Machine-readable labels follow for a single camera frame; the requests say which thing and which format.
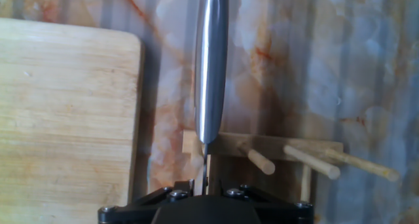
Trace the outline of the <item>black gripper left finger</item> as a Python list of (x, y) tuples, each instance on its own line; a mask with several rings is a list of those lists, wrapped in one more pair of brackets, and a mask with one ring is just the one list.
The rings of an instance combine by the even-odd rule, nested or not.
[(194, 180), (176, 181), (126, 206), (103, 206), (98, 210), (99, 224), (151, 223), (158, 209), (166, 204), (192, 197)]

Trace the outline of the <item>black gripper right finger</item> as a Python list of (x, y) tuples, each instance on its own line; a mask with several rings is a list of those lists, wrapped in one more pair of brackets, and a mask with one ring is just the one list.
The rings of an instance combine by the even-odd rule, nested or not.
[(218, 181), (217, 185), (209, 186), (209, 194), (247, 204), (261, 223), (314, 223), (314, 206), (311, 203), (286, 202), (252, 185), (233, 186)]

